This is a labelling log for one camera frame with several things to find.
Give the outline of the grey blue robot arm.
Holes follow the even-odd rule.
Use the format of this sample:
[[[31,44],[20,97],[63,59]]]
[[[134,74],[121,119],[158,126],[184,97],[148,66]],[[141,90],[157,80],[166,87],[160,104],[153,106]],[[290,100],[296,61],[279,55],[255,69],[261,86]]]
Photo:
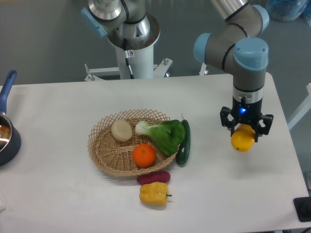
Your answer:
[[[268,45],[259,38],[269,24],[267,11],[246,0],[215,0],[226,22],[218,34],[204,33],[195,41],[199,62],[233,76],[232,107],[223,107],[221,124],[232,133],[238,124],[249,125],[255,136],[267,135],[272,115],[261,112],[268,65]],[[143,0],[90,0],[81,16],[98,37],[115,47],[122,79],[147,79],[154,74],[154,44],[160,35],[157,20],[146,12]]]

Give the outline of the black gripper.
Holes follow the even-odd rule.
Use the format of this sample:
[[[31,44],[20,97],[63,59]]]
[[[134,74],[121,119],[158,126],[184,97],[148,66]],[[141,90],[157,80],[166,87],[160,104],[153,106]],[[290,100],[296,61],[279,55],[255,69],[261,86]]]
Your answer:
[[[223,106],[220,111],[221,125],[230,131],[232,136],[237,124],[250,125],[255,130],[255,142],[259,137],[268,135],[272,126],[274,116],[272,114],[262,115],[262,99],[255,103],[242,104],[233,98],[232,109]]]

